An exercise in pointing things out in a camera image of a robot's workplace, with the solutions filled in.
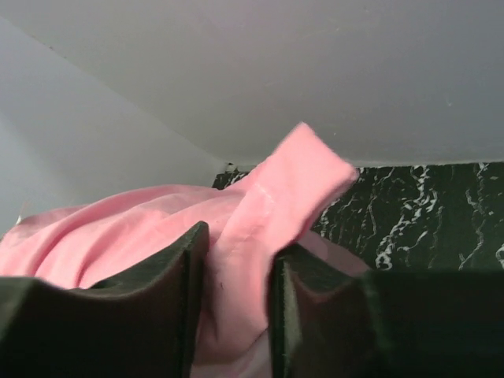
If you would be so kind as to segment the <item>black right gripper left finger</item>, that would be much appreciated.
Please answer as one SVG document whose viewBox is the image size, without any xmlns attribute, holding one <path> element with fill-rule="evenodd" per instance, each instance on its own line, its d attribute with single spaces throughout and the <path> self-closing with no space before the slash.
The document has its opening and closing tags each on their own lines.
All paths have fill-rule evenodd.
<svg viewBox="0 0 504 378">
<path fill-rule="evenodd" d="M 1 279 L 4 377 L 187 377 L 209 227 L 88 289 Z"/>
</svg>

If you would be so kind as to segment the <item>pink satin pillowcase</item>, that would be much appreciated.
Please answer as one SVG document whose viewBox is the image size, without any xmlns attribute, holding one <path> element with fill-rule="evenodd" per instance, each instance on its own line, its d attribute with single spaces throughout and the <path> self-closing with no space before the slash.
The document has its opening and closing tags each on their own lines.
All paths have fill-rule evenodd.
<svg viewBox="0 0 504 378">
<path fill-rule="evenodd" d="M 88 288 L 209 225 L 194 377 L 268 377 L 266 282 L 272 260 L 298 243 L 340 272 L 366 264 L 312 231 L 358 171 L 306 124 L 247 176 L 217 190 L 163 185 L 25 218 L 1 241 L 1 273 Z"/>
</svg>

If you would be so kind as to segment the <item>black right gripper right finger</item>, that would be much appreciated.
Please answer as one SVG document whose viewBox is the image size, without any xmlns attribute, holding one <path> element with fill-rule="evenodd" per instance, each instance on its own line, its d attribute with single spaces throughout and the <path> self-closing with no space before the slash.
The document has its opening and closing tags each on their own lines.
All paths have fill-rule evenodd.
<svg viewBox="0 0 504 378">
<path fill-rule="evenodd" d="M 299 245 L 269 276 L 274 377 L 500 377 L 500 271 L 351 278 Z"/>
</svg>

